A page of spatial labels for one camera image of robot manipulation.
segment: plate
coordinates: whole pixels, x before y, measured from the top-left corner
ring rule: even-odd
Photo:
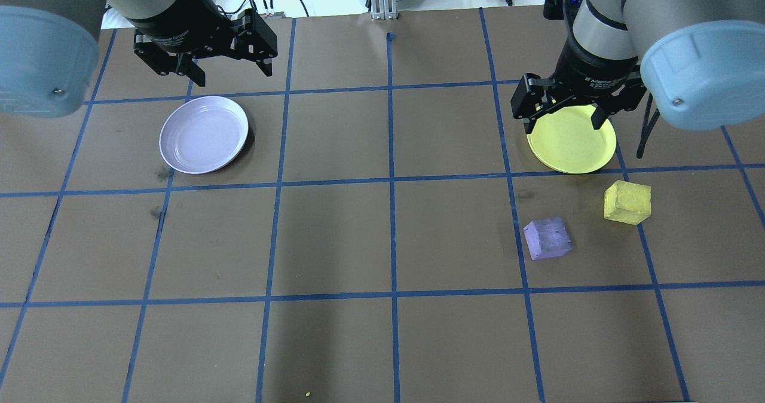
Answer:
[[[536,121],[527,135],[528,146],[547,167],[568,174],[603,168],[617,149],[617,134],[609,120],[593,130],[590,116],[595,107],[565,107]]]
[[[224,97],[196,98],[167,117],[159,133],[159,152],[177,171],[212,172],[237,157],[248,130],[237,103]]]

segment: blue tape line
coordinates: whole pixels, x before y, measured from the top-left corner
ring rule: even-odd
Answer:
[[[301,89],[291,90],[291,94],[299,93],[301,95],[306,93],[335,93],[335,92],[362,92],[365,90],[388,90],[387,86],[361,86],[361,87],[334,87],[331,89]]]
[[[528,339],[531,344],[532,360],[534,363],[534,373],[536,376],[536,389],[541,403],[544,400],[544,384],[541,378],[541,365],[539,363],[539,351],[536,342],[536,328],[534,327],[534,313],[531,304],[531,295],[528,293],[528,278],[525,271],[524,247],[522,247],[520,225],[518,222],[518,209],[516,207],[516,195],[513,187],[513,174],[510,169],[510,161],[507,155],[507,144],[505,139],[505,127],[502,120],[502,108],[500,106],[500,93],[497,89],[497,73],[494,70],[494,56],[491,52],[491,42],[489,41],[489,30],[486,29],[486,18],[484,9],[478,8],[478,14],[481,17],[481,29],[484,32],[484,43],[486,44],[486,56],[489,60],[489,71],[491,73],[492,92],[494,92],[494,111],[497,113],[497,127],[500,135],[500,145],[502,146],[502,159],[505,163],[505,172],[507,177],[507,190],[510,199],[510,211],[513,215],[513,231],[516,236],[516,250],[518,252],[518,266],[521,273],[521,282],[524,286],[524,304],[527,311]]]
[[[65,191],[65,196],[130,196],[134,194],[163,193],[165,188],[145,188],[144,190],[92,190],[92,191]]]
[[[429,89],[433,87],[464,87],[464,86],[489,86],[491,81],[456,81],[450,83],[426,83],[426,84],[391,84],[393,90],[396,89]]]
[[[44,193],[0,193],[0,199],[14,199],[17,197],[54,197],[58,191],[44,191]]]
[[[480,174],[453,174],[438,176],[399,176],[395,177],[396,182],[424,182],[426,180],[462,180],[462,179],[502,179],[507,174],[501,172],[480,173]]]
[[[265,296],[250,297],[202,297],[202,298],[165,298],[149,299],[145,304],[149,306],[166,306],[180,304],[221,304],[221,303],[257,303],[265,301]]]
[[[749,196],[752,198],[754,209],[757,211],[757,216],[760,217],[760,223],[762,224],[763,228],[765,228],[765,213],[763,213],[763,208],[760,206],[760,202],[757,201],[757,195],[754,193],[754,188],[752,188],[752,182],[749,180],[749,176],[746,174],[746,170],[743,168],[743,164],[741,164],[741,158],[738,156],[736,147],[733,145],[733,141],[730,139],[730,134],[727,133],[727,129],[725,127],[720,127],[720,130],[722,130],[722,133],[725,136],[725,141],[727,142],[727,146],[730,148],[730,153],[733,154],[733,158],[736,161],[738,171],[741,172],[741,177],[743,177],[743,182],[744,185],[746,185],[746,190],[749,191]]]
[[[31,301],[28,307],[93,307],[93,306],[141,306],[144,300],[71,300]]]
[[[544,288],[528,288],[531,294],[560,294],[560,293],[604,293],[610,291],[645,291],[653,289],[652,284],[632,285],[598,285],[598,286],[544,286]]]
[[[482,295],[524,294],[524,288],[486,288],[486,289],[425,289],[424,291],[399,291],[399,297],[462,297]]]
[[[226,97],[226,98],[239,98],[239,97],[265,97],[269,95],[284,95],[284,90],[260,90],[258,92],[233,92],[233,93],[206,93],[200,95],[189,95],[194,100],[202,97]]]
[[[727,282],[686,282],[659,284],[659,287],[662,289],[748,288],[749,286],[765,286],[765,280],[734,280]]]
[[[729,170],[735,168],[737,167],[732,164],[721,164],[716,166],[645,167],[638,169],[628,169],[628,172],[702,172],[708,170]]]
[[[629,182],[629,172],[624,165],[624,156],[622,155],[621,147],[618,141],[617,158],[623,172],[624,180]],[[647,264],[648,273],[651,276],[653,293],[656,295],[656,304],[659,307],[659,314],[662,318],[662,325],[664,326],[664,333],[666,334],[669,353],[672,356],[672,363],[675,365],[675,373],[677,374],[678,384],[680,384],[680,392],[683,393],[684,401],[690,401],[691,398],[689,397],[688,386],[686,385],[686,377],[683,374],[683,367],[680,365],[680,356],[678,356],[677,347],[675,347],[675,338],[672,335],[672,327],[669,326],[669,316],[667,316],[666,307],[664,306],[664,297],[662,296],[661,287],[659,286],[659,278],[656,275],[656,269],[653,267],[651,250],[648,248],[648,239],[645,237],[645,231],[643,230],[642,224],[637,225],[637,232],[640,237],[640,244],[642,244],[642,252],[645,254],[645,264]]]
[[[277,183],[237,183],[232,185],[184,185],[173,186],[172,191],[245,190],[246,188],[275,188]]]
[[[98,89],[101,85],[101,80],[103,79],[103,73],[104,73],[104,70],[106,70],[106,62],[109,60],[109,55],[112,53],[112,47],[114,45],[115,37],[117,37],[117,30],[112,31],[112,37],[109,39],[109,46],[106,48],[106,54],[104,54],[103,63],[101,63],[101,69],[99,70],[98,78],[96,78],[96,84],[93,87],[93,93],[91,93],[90,100],[93,100],[96,97],[96,93],[98,92]],[[40,247],[40,254],[38,254],[38,259],[36,259],[35,269],[32,272],[32,278],[29,282],[29,286],[27,287],[27,294],[24,299],[24,304],[22,305],[21,312],[19,312],[19,319],[16,321],[16,327],[14,328],[13,335],[11,337],[11,343],[8,344],[8,352],[6,352],[5,354],[5,361],[3,361],[2,369],[0,370],[0,389],[2,389],[2,384],[5,381],[5,375],[8,373],[8,366],[10,365],[11,357],[13,356],[13,349],[16,348],[16,341],[19,339],[19,332],[22,329],[22,323],[24,322],[24,318],[27,313],[27,304],[29,303],[31,299],[33,291],[35,291],[35,284],[36,284],[36,281],[38,281],[38,277],[40,276],[40,268],[42,267],[43,259],[45,258],[47,246],[50,241],[50,233],[53,231],[53,226],[56,223],[58,210],[60,210],[60,207],[61,207],[61,200],[63,200],[63,193],[66,191],[66,184],[69,183],[69,177],[72,176],[72,169],[74,168],[74,160],[76,160],[77,158],[77,153],[79,152],[79,145],[82,144],[82,136],[84,136],[85,127],[87,127],[88,119],[90,119],[90,112],[92,110],[93,110],[93,106],[92,104],[90,104],[87,108],[87,111],[85,111],[85,117],[82,118],[82,124],[79,127],[77,140],[74,143],[74,150],[72,151],[71,158],[69,158],[69,166],[66,167],[66,174],[63,177],[63,182],[61,182],[61,189],[58,193],[58,198],[56,199],[56,205],[53,209],[53,213],[50,216],[50,222],[48,223],[48,228],[45,232],[45,237],[43,238],[42,246]]]
[[[391,288],[391,337],[393,337],[393,401],[401,401],[401,373],[399,365],[399,278],[396,268],[396,148],[393,137],[393,38],[385,34],[385,53],[388,63],[388,189],[390,190],[390,288]]]
[[[120,98],[118,100],[94,100],[92,104],[124,104],[124,103],[147,103],[151,101],[181,101],[185,96],[177,97],[147,97],[147,98]]]
[[[387,183],[385,177],[372,177],[369,179],[337,179],[337,180],[309,180],[305,182],[282,182],[282,186],[321,186],[321,185],[352,185],[355,183]]]
[[[429,83],[429,84],[394,84],[393,89],[429,89],[434,87],[462,87],[462,86],[481,86],[490,84],[516,84],[517,80],[502,80],[502,81],[465,81],[465,82],[451,82],[451,83]],[[290,94],[306,94],[306,93],[335,93],[335,92],[359,92],[364,90],[388,90],[390,88],[387,85],[384,86],[361,86],[361,87],[330,87],[325,89],[298,89],[290,90]],[[183,100],[187,97],[201,98],[210,97],[215,95],[218,97],[260,97],[266,95],[284,95],[286,90],[265,90],[257,92],[236,92],[236,93],[214,93],[214,94],[189,94],[186,97],[171,96],[171,97],[143,97],[143,98],[119,98],[115,100],[93,100],[84,101],[83,104],[122,104],[122,103],[144,103],[147,101],[173,101]]]
[[[747,169],[765,168],[765,164],[744,164]],[[677,166],[677,167],[645,167],[626,169],[628,173],[645,172],[694,172],[720,169],[738,169],[733,164],[718,166]],[[622,169],[599,169],[591,174],[622,174]],[[571,176],[557,171],[540,172],[510,172],[511,177],[543,177],[543,176]],[[431,176],[397,176],[396,182],[424,182],[428,180],[456,180],[456,179],[500,179],[507,177],[506,173],[477,173],[477,174],[453,174]],[[388,183],[388,177],[372,177],[367,179],[328,179],[328,180],[305,180],[294,182],[282,182],[282,186],[315,186],[315,185],[348,185],[353,183]],[[261,183],[238,183],[229,185],[181,185],[173,186],[172,191],[197,191],[197,190],[241,190],[242,188],[274,188],[276,182]],[[138,188],[137,190],[78,190],[65,191],[65,196],[124,196],[131,194],[163,193],[164,188]],[[58,196],[58,191],[36,191],[35,193],[0,193],[1,198],[17,197],[52,197]]]
[[[661,289],[703,289],[703,288],[756,288],[765,286],[765,280],[728,280],[716,282],[680,282],[660,283]],[[629,285],[596,285],[596,286],[539,286],[539,288],[476,288],[476,289],[420,289],[420,291],[396,291],[398,298],[412,297],[462,297],[481,295],[507,294],[565,294],[565,293],[601,293],[619,291],[650,291],[652,283],[637,283]],[[393,291],[377,291],[366,293],[327,293],[327,294],[296,294],[271,295],[271,302],[293,302],[304,300],[356,300],[367,298],[390,298]],[[180,305],[180,304],[213,304],[213,303],[255,303],[263,302],[266,296],[246,297],[197,297],[197,298],[163,298],[148,300],[68,300],[68,301],[30,301],[27,308],[35,307],[88,307],[88,306],[141,306],[151,305]],[[19,308],[23,302],[3,302],[0,309]]]
[[[276,258],[276,233],[279,229],[279,206],[281,204],[281,181],[284,177],[284,148],[287,144],[287,117],[289,116],[290,85],[292,85],[292,60],[295,56],[295,26],[297,19],[292,19],[292,31],[289,40],[289,57],[287,57],[287,80],[284,85],[284,113],[281,117],[281,145],[279,146],[279,172],[276,180],[276,196],[274,198],[274,219],[271,223],[271,248],[268,254],[268,277],[265,283],[265,302],[263,304],[263,323],[260,333],[260,354],[256,379],[255,401],[260,403],[263,396],[263,375],[265,372],[265,351],[268,338],[268,320],[271,314],[271,291],[274,283],[274,263]]]

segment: stain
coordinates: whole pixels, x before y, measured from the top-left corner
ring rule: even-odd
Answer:
[[[168,177],[170,177],[169,167],[162,167],[159,171],[157,171],[157,180],[159,180],[159,182],[166,181]]]
[[[518,196],[518,199],[521,200],[528,200],[534,198],[534,193],[530,190],[518,190],[516,192],[516,195]]]
[[[158,205],[157,207],[154,207],[149,211],[149,214],[151,215],[151,218],[155,218],[155,220],[159,221],[159,218],[162,217],[162,206]]]

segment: foam block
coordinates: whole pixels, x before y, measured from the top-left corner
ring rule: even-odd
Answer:
[[[637,225],[651,215],[651,187],[617,180],[606,190],[603,217]]]
[[[531,259],[555,258],[574,248],[563,218],[538,219],[524,228]]]

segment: grid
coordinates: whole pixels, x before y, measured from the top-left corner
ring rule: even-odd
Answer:
[[[287,60],[287,80],[284,90],[274,92],[254,92],[254,93],[223,93],[224,97],[249,97],[259,95],[278,95],[284,97],[284,113],[282,116],[281,125],[281,146],[279,152],[279,172],[277,180],[275,182],[266,183],[249,183],[249,184],[237,184],[237,185],[183,185],[175,186],[174,174],[170,172],[167,178],[167,184],[164,188],[143,188],[142,190],[67,190],[69,177],[71,176],[72,169],[74,168],[74,162],[77,158],[80,142],[84,135],[85,128],[87,127],[88,117],[94,106],[106,103],[136,103],[143,101],[162,101],[162,100],[185,100],[189,101],[197,95],[193,95],[192,85],[189,82],[186,95],[179,97],[158,97],[158,98],[136,98],[125,100],[96,100],[96,93],[98,92],[101,79],[103,78],[104,71],[106,69],[107,62],[109,61],[109,55],[112,50],[112,45],[117,35],[117,31],[112,33],[111,40],[109,42],[109,48],[106,51],[104,62],[101,65],[99,76],[96,81],[95,89],[90,97],[90,100],[85,101],[84,105],[87,105],[87,112],[85,112],[82,126],[79,130],[79,135],[74,147],[74,151],[69,160],[68,169],[66,169],[66,176],[61,185],[59,191],[30,191],[29,193],[0,193],[0,198],[12,198],[12,197],[35,197],[46,196],[56,197],[56,205],[54,212],[50,218],[50,224],[48,226],[46,235],[44,237],[43,244],[41,246],[38,260],[35,264],[35,271],[33,272],[32,279],[27,289],[25,301],[22,303],[0,303],[0,308],[21,308],[19,318],[17,319],[16,327],[14,328],[13,337],[8,347],[8,352],[5,356],[5,360],[2,365],[2,371],[0,371],[0,386],[5,379],[8,371],[11,357],[16,345],[17,337],[22,328],[25,315],[29,308],[38,307],[85,307],[85,306],[139,306],[141,307],[139,321],[137,322],[136,337],[132,346],[130,363],[128,366],[128,375],[125,381],[125,387],[123,391],[123,401],[128,401],[128,396],[131,388],[131,378],[134,371],[134,363],[136,362],[137,350],[140,346],[143,322],[145,318],[145,312],[147,306],[150,305],[167,305],[167,304],[208,304],[208,303],[246,303],[246,302],[262,302],[264,304],[264,313],[262,319],[262,338],[259,349],[259,365],[258,376],[256,384],[256,401],[262,400],[262,387],[263,387],[263,375],[265,369],[265,360],[267,357],[266,343],[268,340],[268,323],[270,322],[270,307],[271,303],[298,301],[298,300],[347,300],[347,299],[365,299],[365,298],[380,298],[390,299],[391,302],[391,323],[393,324],[393,335],[391,336],[391,350],[393,351],[393,395],[394,401],[401,400],[400,389],[400,373],[399,373],[399,318],[398,318],[398,300],[405,297],[453,297],[453,296],[466,296],[466,295],[501,295],[501,294],[518,294],[524,296],[525,310],[527,311],[527,326],[528,333],[530,333],[530,346],[533,356],[533,367],[536,376],[536,386],[538,391],[538,397],[541,401],[546,401],[544,397],[544,380],[543,380],[543,368],[540,365],[539,354],[536,341],[536,331],[534,325],[534,314],[531,301],[532,294],[560,294],[560,293],[582,293],[582,292],[607,292],[607,291],[653,291],[656,296],[656,302],[659,307],[659,313],[661,314],[662,324],[666,333],[667,344],[672,355],[672,361],[675,367],[675,373],[677,374],[678,384],[680,384],[681,393],[686,401],[690,401],[691,395],[689,395],[688,387],[683,375],[683,368],[681,367],[681,359],[678,356],[677,349],[675,348],[674,338],[672,335],[672,327],[670,324],[669,316],[664,306],[662,291],[666,289],[690,289],[690,288],[746,288],[746,286],[765,286],[765,280],[735,280],[735,281],[700,281],[700,282],[686,282],[686,283],[660,283],[656,271],[653,267],[653,261],[650,253],[650,244],[648,244],[647,236],[642,225],[638,226],[639,239],[642,244],[643,253],[645,255],[645,261],[647,262],[648,272],[650,272],[651,283],[650,284],[628,284],[628,285],[604,285],[604,286],[544,286],[543,288],[536,288],[528,284],[527,271],[525,270],[524,250],[522,250],[522,242],[520,237],[520,223],[517,212],[516,193],[513,186],[513,180],[526,177],[539,177],[539,176],[561,176],[565,177],[557,172],[514,172],[510,168],[510,161],[508,158],[508,151],[506,145],[505,130],[503,127],[502,111],[500,109],[500,95],[498,92],[498,85],[500,84],[514,84],[517,81],[514,80],[498,80],[497,74],[494,69],[494,58],[492,57],[491,44],[489,42],[489,32],[486,27],[486,19],[484,17],[483,9],[479,8],[479,14],[481,18],[481,29],[484,34],[484,42],[486,44],[486,54],[488,56],[489,70],[491,74],[491,81],[473,81],[473,82],[453,82],[453,83],[441,83],[441,84],[404,84],[395,85],[393,82],[393,46],[391,43],[394,40],[394,33],[389,32],[385,36],[385,48],[386,48],[386,60],[387,60],[387,84],[377,87],[343,87],[333,89],[309,89],[309,90],[292,90],[290,89],[290,80],[292,79],[292,58],[294,54],[295,46],[295,28],[296,20],[292,20],[292,35],[290,36],[289,47],[289,59]],[[394,101],[393,96],[396,90],[402,89],[417,89],[417,88],[448,88],[448,87],[462,87],[462,86],[491,86],[492,93],[494,94],[494,106],[495,116],[497,117],[497,127],[500,145],[502,149],[504,172],[496,173],[479,173],[479,174],[457,174],[457,175],[440,175],[440,176],[396,176],[394,172]],[[284,149],[287,139],[287,118],[289,118],[289,101],[290,95],[293,94],[306,94],[306,93],[335,93],[335,92],[352,92],[352,91],[364,91],[364,90],[385,90],[388,96],[388,163],[390,164],[390,172],[387,178],[367,178],[367,179],[333,179],[333,180],[315,180],[306,182],[285,182],[282,180],[284,171]],[[707,171],[717,169],[737,169],[741,177],[743,177],[744,184],[748,190],[749,196],[751,196],[752,205],[757,212],[757,215],[765,228],[765,215],[763,215],[763,209],[754,191],[753,184],[749,180],[749,176],[746,173],[747,169],[761,169],[765,168],[765,163],[744,163],[735,148],[734,142],[730,138],[729,133],[723,127],[721,131],[724,135],[727,146],[730,148],[730,153],[735,159],[733,165],[712,165],[712,166],[675,166],[675,167],[648,167],[648,168],[628,168],[626,166],[622,152],[619,146],[617,146],[617,157],[619,160],[619,169],[601,169],[596,174],[617,174],[623,176],[624,180],[629,180],[629,177],[636,173],[642,172],[695,172],[695,171]],[[476,289],[432,289],[431,291],[399,291],[397,285],[397,267],[396,267],[396,183],[397,182],[423,182],[432,180],[450,180],[450,179],[505,179],[508,188],[508,196],[510,201],[510,208],[513,214],[513,230],[516,236],[516,248],[519,258],[519,270],[521,273],[522,286],[520,288],[476,288]],[[300,295],[274,295],[271,293],[271,287],[273,286],[273,273],[274,263],[276,255],[276,241],[278,237],[278,223],[279,223],[279,206],[281,201],[281,189],[287,186],[308,186],[308,185],[341,185],[341,184],[369,184],[369,183],[386,183],[390,189],[390,247],[391,247],[391,291],[379,291],[379,292],[360,292],[360,293],[334,293],[334,294],[300,294]],[[241,188],[275,188],[276,199],[275,209],[273,215],[273,226],[271,226],[271,244],[270,244],[270,259],[268,260],[268,279],[266,283],[266,291],[264,296],[253,297],[206,297],[206,298],[175,298],[175,299],[155,299],[150,298],[149,293],[151,289],[151,281],[153,278],[153,272],[155,263],[161,244],[162,229],[164,227],[164,216],[167,212],[167,207],[170,203],[170,196],[175,191],[194,191],[194,190],[240,190]],[[38,278],[39,271],[44,262],[47,243],[50,239],[50,233],[54,228],[58,210],[62,199],[65,196],[111,196],[111,195],[133,195],[142,193],[164,193],[164,202],[162,205],[161,215],[158,221],[157,231],[155,235],[154,245],[151,253],[151,263],[147,273],[147,279],[145,283],[145,289],[143,297],[136,300],[69,300],[69,301],[32,301],[30,299],[33,290],[35,289],[36,278]]]

